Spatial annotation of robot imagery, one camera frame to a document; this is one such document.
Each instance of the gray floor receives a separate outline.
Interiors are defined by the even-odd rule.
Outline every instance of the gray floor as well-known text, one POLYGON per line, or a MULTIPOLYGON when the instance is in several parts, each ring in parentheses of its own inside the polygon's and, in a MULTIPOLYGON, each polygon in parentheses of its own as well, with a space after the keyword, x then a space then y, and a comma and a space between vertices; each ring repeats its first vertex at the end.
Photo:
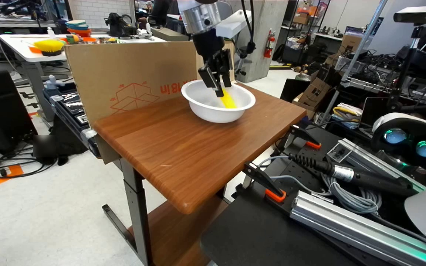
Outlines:
MULTIPOLYGON (((286 78, 293 77, 293 71, 271 71, 250 86, 280 96, 286 78)), ((41 136, 47 134, 39 117, 34 124, 41 136)), ((241 180, 238 174, 228 185, 226 197, 241 180)), ((152 210, 164 198, 145 186, 152 210)), ((89 152, 71 157, 67 165, 0 185, 0 266, 142 264, 105 217, 104 204, 129 225, 120 170, 89 152)))

